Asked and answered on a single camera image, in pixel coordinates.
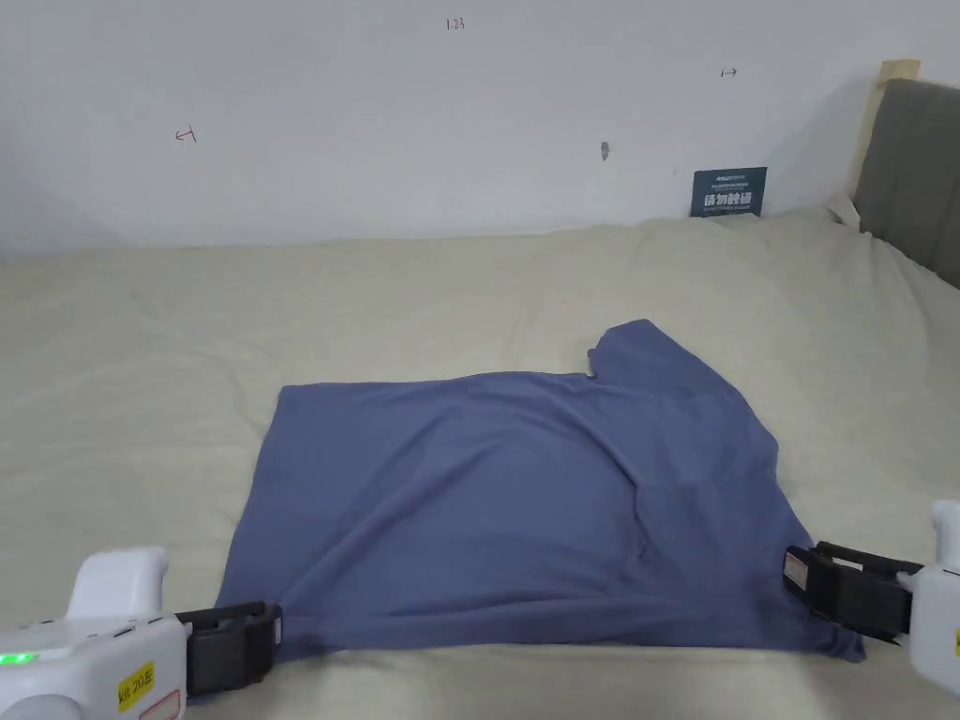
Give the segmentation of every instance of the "bed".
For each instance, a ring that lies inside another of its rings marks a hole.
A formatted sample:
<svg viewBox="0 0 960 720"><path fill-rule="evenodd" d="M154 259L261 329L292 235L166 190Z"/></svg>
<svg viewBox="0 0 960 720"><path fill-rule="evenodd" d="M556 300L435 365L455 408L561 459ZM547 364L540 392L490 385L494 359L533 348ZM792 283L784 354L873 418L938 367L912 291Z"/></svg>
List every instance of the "bed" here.
<svg viewBox="0 0 960 720"><path fill-rule="evenodd" d="M750 401L815 538L929 562L930 504L960 499L960 91L916 72L884 64L853 203L832 212L8 260L0 621L61 615L82 560L124 545L169 549L168 609L212 604L284 384L585 372L599 334L636 318ZM188 716L956 716L902 650L868 654L340 653Z"/></svg>

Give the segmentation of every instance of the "yellow label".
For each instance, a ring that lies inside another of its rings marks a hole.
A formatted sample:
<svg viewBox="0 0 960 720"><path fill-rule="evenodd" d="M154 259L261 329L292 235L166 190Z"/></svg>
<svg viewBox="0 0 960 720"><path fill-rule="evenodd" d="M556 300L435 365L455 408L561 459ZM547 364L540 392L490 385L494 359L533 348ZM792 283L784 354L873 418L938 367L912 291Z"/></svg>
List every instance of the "yellow label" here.
<svg viewBox="0 0 960 720"><path fill-rule="evenodd" d="M154 689L154 664L148 662L117 686L117 711L126 712Z"/></svg>

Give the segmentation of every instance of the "mattress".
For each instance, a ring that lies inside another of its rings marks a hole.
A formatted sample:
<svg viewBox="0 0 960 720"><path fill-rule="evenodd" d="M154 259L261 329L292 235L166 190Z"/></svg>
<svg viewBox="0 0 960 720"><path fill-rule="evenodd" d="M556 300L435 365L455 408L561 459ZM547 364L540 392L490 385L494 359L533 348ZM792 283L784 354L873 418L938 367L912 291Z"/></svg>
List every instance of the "mattress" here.
<svg viewBox="0 0 960 720"><path fill-rule="evenodd" d="M819 213L543 236L123 250L0 265L0 622L66 609L90 553L161 544L207 607L279 388L585 372L649 318L780 441L815 538L930 562L960 499L960 292ZM955 717L901 649L482 646L279 667L201 718Z"/></svg>

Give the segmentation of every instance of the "dark blue sign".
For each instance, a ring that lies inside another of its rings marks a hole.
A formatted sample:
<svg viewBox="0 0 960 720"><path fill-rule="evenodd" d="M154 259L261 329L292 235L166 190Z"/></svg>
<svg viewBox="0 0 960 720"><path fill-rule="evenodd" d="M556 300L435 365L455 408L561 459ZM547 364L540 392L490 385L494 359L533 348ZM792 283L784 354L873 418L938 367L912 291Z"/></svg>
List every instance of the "dark blue sign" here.
<svg viewBox="0 0 960 720"><path fill-rule="evenodd" d="M747 212L759 217L766 184L765 167L699 170L693 174L690 217L710 218Z"/></svg>

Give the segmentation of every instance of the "blue cloth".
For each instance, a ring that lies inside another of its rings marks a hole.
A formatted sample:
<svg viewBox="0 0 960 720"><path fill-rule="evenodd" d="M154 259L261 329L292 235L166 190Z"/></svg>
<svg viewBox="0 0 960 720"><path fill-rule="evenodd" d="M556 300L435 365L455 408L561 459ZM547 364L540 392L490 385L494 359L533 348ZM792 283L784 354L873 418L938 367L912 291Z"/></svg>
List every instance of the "blue cloth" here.
<svg viewBox="0 0 960 720"><path fill-rule="evenodd" d="M219 604L280 603L282 659L610 642L862 660L783 588L810 537L743 396L646 321L589 358L595 377L283 388Z"/></svg>

